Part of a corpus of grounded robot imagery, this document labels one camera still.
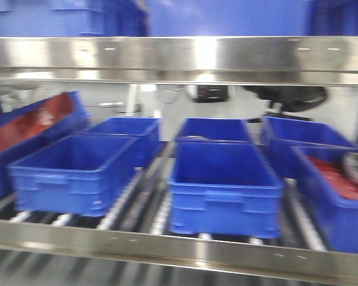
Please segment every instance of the red object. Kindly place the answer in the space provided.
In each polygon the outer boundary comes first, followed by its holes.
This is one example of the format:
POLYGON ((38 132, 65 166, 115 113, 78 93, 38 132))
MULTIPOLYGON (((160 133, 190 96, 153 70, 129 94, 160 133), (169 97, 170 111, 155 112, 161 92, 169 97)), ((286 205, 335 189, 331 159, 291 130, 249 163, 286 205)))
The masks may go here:
POLYGON ((73 103, 67 93, 46 100, 0 127, 0 151, 47 130, 72 112, 73 103))
POLYGON ((334 187, 336 192, 348 200, 358 200, 358 184, 347 179, 335 163, 309 157, 325 179, 334 187))

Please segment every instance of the shelf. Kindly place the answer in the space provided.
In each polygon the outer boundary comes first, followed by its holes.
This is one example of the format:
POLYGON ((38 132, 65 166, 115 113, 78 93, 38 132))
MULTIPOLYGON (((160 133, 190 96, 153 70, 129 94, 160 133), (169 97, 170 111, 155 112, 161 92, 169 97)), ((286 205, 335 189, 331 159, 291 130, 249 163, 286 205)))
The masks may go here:
POLYGON ((173 147, 167 144, 136 176, 105 218, 17 213, 13 197, 5 199, 0 203, 0 249, 358 285, 358 254, 328 251, 291 184, 280 212, 279 240, 170 233, 169 193, 162 182, 172 166, 173 147))
POLYGON ((358 86, 358 37, 0 38, 0 80, 358 86))

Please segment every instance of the blue plastic crate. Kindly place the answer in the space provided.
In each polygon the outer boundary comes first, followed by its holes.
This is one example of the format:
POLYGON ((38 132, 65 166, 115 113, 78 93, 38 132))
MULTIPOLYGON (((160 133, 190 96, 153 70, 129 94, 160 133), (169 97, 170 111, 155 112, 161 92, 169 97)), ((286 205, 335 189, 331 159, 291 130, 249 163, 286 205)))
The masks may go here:
POLYGON ((340 197, 306 157, 340 163, 349 148, 293 147, 298 158, 297 186, 334 250, 358 253, 358 201, 340 197))
POLYGON ((317 0, 311 34, 318 36, 357 36, 358 0, 317 0))
POLYGON ((0 152, 0 199, 13 192, 7 165, 41 149, 45 145, 45 140, 40 136, 36 136, 0 152))
POLYGON ((68 94, 73 103, 73 112, 41 133, 47 144, 62 137, 79 133, 90 126, 90 115, 82 105, 78 91, 71 91, 68 94))
POLYGON ((157 118, 112 117, 88 129, 86 133, 136 137, 134 166, 146 167, 162 147, 159 141, 160 123, 161 119, 157 118))
POLYGON ((172 232, 280 235, 283 185, 251 144, 182 143, 169 185, 172 232))
MULTIPOLYGON (((78 91, 68 92, 68 96, 73 104, 73 112, 53 127, 45 130, 39 136, 45 138, 47 144, 52 143, 62 137, 73 135, 90 126, 90 115, 84 109, 81 100, 79 99, 78 91)), ((18 116, 26 114, 27 112, 34 110, 35 108, 42 105, 46 100, 38 101, 33 104, 18 108, 12 112, 3 113, 0 115, 0 126, 8 123, 12 119, 18 116)))
MULTIPOLYGON (((72 114, 61 119, 54 126, 39 135, 36 135, 34 138, 27 139, 0 152, 0 199, 13 191, 11 181, 8 179, 8 164, 27 156, 62 137, 72 135, 89 127, 90 122, 88 113, 82 107, 78 92, 69 92, 69 97, 73 102, 74 110, 72 114)), ((34 108, 37 108, 44 102, 45 100, 39 101, 0 115, 0 126, 34 108)))
POLYGON ((0 36, 138 36, 131 0, 0 0, 0 36))
POLYGON ((278 117, 263 117, 260 139, 269 162, 286 178, 295 177, 292 145, 358 148, 327 124, 278 117))
POLYGON ((151 36, 304 36, 314 0, 147 0, 151 36))
POLYGON ((103 216, 134 175, 135 139, 73 135, 8 168, 16 210, 103 216))
POLYGON ((176 142, 252 143, 253 140, 241 119, 187 118, 179 130, 176 142))

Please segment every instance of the metal bowl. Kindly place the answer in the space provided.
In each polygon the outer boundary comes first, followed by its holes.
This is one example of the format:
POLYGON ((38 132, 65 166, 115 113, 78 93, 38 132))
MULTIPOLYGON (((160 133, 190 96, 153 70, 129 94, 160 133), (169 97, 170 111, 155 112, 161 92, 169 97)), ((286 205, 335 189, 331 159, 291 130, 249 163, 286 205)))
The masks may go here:
POLYGON ((346 153, 342 165, 347 177, 358 184, 358 153, 346 153))

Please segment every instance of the metal frame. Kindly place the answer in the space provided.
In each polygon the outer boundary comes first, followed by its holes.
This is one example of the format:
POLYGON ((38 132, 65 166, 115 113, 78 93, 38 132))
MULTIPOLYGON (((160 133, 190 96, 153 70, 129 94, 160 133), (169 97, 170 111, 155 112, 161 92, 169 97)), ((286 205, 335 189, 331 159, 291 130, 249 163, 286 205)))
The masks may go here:
MULTIPOLYGON (((358 38, 0 38, 0 80, 358 86, 358 38)), ((329 251, 1 220, 0 248, 358 285, 329 251)))
POLYGON ((358 86, 358 37, 0 38, 0 80, 358 86))

